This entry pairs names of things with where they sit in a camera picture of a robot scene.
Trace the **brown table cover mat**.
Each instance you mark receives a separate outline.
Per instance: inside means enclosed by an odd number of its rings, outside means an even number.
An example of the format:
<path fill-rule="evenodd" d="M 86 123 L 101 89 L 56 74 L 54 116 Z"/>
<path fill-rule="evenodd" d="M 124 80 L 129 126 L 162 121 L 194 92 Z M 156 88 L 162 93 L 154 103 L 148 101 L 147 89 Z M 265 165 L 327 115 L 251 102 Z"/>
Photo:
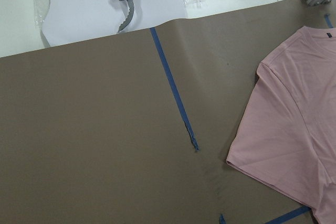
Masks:
<path fill-rule="evenodd" d="M 313 223 L 225 162 L 285 0 L 1 59 L 1 223 Z"/>

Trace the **pink Snoopy t-shirt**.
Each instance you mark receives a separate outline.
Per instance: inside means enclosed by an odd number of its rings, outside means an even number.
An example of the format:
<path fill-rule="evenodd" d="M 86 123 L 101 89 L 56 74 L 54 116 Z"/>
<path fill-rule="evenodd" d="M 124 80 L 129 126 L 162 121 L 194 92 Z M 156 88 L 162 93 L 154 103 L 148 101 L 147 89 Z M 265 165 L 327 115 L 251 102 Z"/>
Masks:
<path fill-rule="evenodd" d="M 300 28 L 256 73 L 227 164 L 335 223 L 335 29 Z"/>

